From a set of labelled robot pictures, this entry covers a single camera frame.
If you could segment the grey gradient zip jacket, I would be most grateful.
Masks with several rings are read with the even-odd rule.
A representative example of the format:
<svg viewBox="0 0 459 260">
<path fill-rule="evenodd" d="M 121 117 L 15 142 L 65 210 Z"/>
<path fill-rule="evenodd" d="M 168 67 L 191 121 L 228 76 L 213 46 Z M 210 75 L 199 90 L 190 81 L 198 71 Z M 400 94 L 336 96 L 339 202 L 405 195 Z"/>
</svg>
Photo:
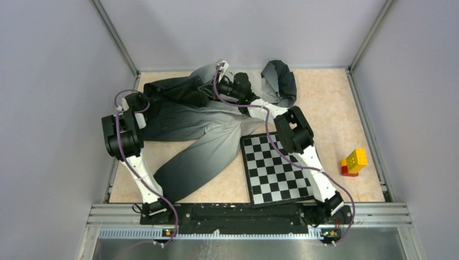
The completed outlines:
<svg viewBox="0 0 459 260">
<path fill-rule="evenodd" d="M 177 202 L 192 194 L 223 171 L 237 157 L 239 140 L 265 123 L 229 103 L 211 100 L 198 87 L 213 80 L 217 67 L 208 64 L 184 77 L 146 83 L 143 92 L 153 108 L 142 135 L 146 141 L 190 141 L 154 173 L 164 196 Z"/>
</svg>

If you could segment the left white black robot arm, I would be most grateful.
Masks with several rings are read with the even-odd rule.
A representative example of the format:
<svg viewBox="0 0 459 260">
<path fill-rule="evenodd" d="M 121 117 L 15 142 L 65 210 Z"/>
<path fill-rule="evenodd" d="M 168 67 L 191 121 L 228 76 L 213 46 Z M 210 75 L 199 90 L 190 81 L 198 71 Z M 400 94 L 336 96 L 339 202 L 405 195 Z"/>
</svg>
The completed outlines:
<svg viewBox="0 0 459 260">
<path fill-rule="evenodd" d="M 117 113 L 101 119 L 104 144 L 108 154 L 129 171 L 141 193 L 141 205 L 135 204 L 132 209 L 141 215 L 141 225 L 172 224 L 174 210 L 164 198 L 163 189 L 142 152 L 141 130 L 158 114 L 162 100 L 137 90 L 123 90 L 115 96 L 114 103 Z"/>
</svg>

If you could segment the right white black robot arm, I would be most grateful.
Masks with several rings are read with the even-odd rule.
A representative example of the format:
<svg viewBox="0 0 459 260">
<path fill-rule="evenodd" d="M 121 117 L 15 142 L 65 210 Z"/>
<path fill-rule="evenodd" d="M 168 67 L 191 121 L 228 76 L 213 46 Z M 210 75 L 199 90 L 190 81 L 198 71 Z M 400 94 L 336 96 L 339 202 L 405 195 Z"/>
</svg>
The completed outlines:
<svg viewBox="0 0 459 260">
<path fill-rule="evenodd" d="M 236 74 L 233 81 L 217 73 L 209 82 L 200 83 L 198 91 L 213 100 L 223 101 L 224 96 L 234 98 L 237 100 L 234 106 L 242 113 L 263 119 L 266 125 L 275 125 L 283 150 L 294 156 L 297 160 L 294 166 L 306 173 L 318 218 L 324 223 L 332 223 L 339 217 L 344 206 L 343 198 L 336 189 L 337 183 L 323 169 L 314 145 L 313 130 L 299 107 L 279 107 L 256 96 L 245 73 Z"/>
</svg>

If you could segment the black white checkerboard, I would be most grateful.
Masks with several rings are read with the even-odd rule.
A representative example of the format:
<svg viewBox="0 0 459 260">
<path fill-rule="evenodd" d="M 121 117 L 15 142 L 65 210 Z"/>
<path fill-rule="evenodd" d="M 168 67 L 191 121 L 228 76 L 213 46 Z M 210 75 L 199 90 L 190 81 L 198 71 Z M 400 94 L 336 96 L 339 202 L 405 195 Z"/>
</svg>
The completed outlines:
<svg viewBox="0 0 459 260">
<path fill-rule="evenodd" d="M 306 171 L 281 157 L 270 145 L 267 134 L 242 136 L 240 148 L 252 208 L 313 199 Z"/>
</svg>

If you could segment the yellow toy brick block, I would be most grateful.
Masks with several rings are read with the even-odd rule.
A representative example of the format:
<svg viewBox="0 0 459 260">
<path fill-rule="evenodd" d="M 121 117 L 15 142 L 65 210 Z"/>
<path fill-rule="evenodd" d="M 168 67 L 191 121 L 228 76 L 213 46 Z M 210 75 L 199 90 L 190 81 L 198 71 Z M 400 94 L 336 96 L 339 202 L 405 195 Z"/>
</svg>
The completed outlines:
<svg viewBox="0 0 459 260">
<path fill-rule="evenodd" d="M 364 148 L 356 148 L 346 159 L 348 174 L 358 174 L 368 165 L 366 151 Z"/>
</svg>

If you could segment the aluminium frame rail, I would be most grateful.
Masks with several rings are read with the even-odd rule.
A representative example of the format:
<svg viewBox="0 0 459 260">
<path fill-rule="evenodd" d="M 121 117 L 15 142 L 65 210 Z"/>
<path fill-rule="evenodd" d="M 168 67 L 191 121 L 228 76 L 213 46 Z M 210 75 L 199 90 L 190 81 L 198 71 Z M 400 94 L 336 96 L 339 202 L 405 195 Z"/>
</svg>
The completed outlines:
<svg viewBox="0 0 459 260">
<path fill-rule="evenodd" d="M 311 204 L 253 209 L 248 204 L 180 204 L 178 220 L 169 213 L 146 217 L 132 204 L 95 204 L 87 226 L 102 238 L 154 239 L 318 239 L 340 237 L 352 228 L 410 228 L 412 219 L 403 203 L 345 205 L 320 223 Z"/>
</svg>

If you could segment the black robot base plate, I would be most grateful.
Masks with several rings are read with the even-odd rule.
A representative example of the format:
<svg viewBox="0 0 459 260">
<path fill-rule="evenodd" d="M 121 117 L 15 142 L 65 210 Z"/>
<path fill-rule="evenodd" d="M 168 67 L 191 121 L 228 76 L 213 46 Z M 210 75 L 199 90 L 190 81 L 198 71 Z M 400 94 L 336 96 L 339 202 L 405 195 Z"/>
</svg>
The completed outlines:
<svg viewBox="0 0 459 260">
<path fill-rule="evenodd" d="M 180 204 L 175 206 L 172 224 L 163 234 L 167 237 L 178 228 L 180 235 L 218 232 L 222 235 L 288 235 L 306 234 L 321 225 L 342 228 L 351 220 L 351 208 L 345 205 L 334 217 L 323 219 L 315 205 L 302 203 L 265 206 L 254 209 L 250 204 Z"/>
</svg>

